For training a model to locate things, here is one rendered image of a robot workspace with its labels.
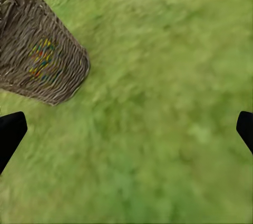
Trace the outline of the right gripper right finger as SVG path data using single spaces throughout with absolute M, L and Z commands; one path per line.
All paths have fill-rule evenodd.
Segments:
M 236 130 L 253 153 L 253 113 L 240 111 Z

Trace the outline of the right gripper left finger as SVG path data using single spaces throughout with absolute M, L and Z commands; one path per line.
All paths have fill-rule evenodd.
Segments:
M 23 111 L 0 117 L 0 174 L 27 132 Z

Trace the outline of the wicker basket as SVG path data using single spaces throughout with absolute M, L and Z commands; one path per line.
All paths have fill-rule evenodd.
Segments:
M 89 67 L 86 48 L 45 0 L 0 0 L 0 89 L 55 106 Z

